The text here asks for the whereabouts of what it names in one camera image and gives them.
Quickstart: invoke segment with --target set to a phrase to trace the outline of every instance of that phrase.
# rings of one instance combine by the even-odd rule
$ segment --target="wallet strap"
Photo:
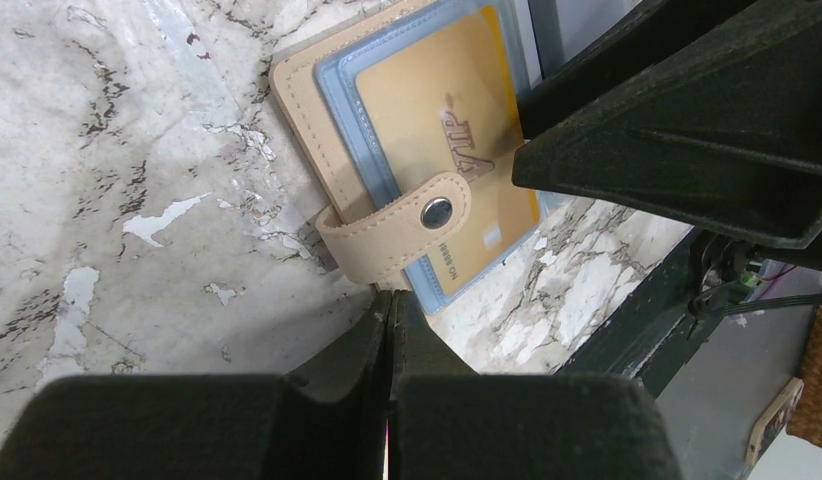
[[[433,201],[446,199],[452,214],[439,228],[424,225]],[[343,224],[333,206],[317,216],[317,231],[338,266],[355,283],[376,283],[425,255],[461,229],[470,213],[470,185],[455,172],[430,178],[385,208]]]

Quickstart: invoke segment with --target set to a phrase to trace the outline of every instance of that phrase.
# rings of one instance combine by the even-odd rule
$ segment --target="marble surface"
[[[358,318],[266,73],[373,8],[0,1],[0,444],[59,376],[283,372]],[[687,229],[567,199],[434,328],[477,370],[553,372]]]

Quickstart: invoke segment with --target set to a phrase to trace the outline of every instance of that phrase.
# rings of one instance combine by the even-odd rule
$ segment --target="wire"
[[[800,307],[805,305],[822,305],[822,293],[816,295],[796,295],[793,297],[771,298],[770,300],[742,303],[731,307],[723,307],[713,313],[725,317],[727,315],[736,315],[738,313],[755,312],[758,310],[773,310],[777,308]]]
[[[794,270],[796,270],[796,269],[797,269],[797,266],[796,266],[796,265],[793,265],[793,266],[791,266],[791,268],[789,268],[788,270],[784,270],[784,271],[779,272],[779,273],[777,273],[776,275],[773,275],[773,276],[770,276],[770,277],[765,277],[765,278],[762,278],[761,280],[762,280],[763,282],[772,282],[773,280],[776,280],[777,278],[782,278],[782,277],[784,277],[785,275],[788,275],[789,273],[793,272],[793,271],[794,271]]]
[[[776,278],[784,276],[793,268],[778,274]],[[754,302],[741,303],[737,305],[722,306],[711,311],[703,311],[703,302],[708,301],[716,294],[724,290],[729,290],[738,285],[737,281],[726,282],[716,287],[710,288],[696,297],[688,304],[688,309],[693,316],[698,319],[717,319],[727,317],[729,315],[737,315],[739,313],[757,312],[759,310],[774,310],[779,308],[800,307],[805,305],[822,305],[822,293],[815,295],[796,295],[792,297],[771,298],[768,300],[757,300]]]

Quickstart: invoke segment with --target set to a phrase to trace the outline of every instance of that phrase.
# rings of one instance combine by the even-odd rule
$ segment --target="beige leather wallet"
[[[443,172],[376,211],[323,101],[314,66],[433,2],[400,1],[293,54],[270,73],[273,93],[332,202],[318,215],[317,230],[350,280],[382,289],[410,288],[401,270],[464,225],[470,188],[461,175]],[[440,199],[452,204],[452,215],[437,228],[427,227],[423,211]]]

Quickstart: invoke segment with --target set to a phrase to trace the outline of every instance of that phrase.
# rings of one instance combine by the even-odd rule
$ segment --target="wicker basket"
[[[788,423],[788,434],[822,448],[822,306],[817,309],[800,371],[805,390]]]

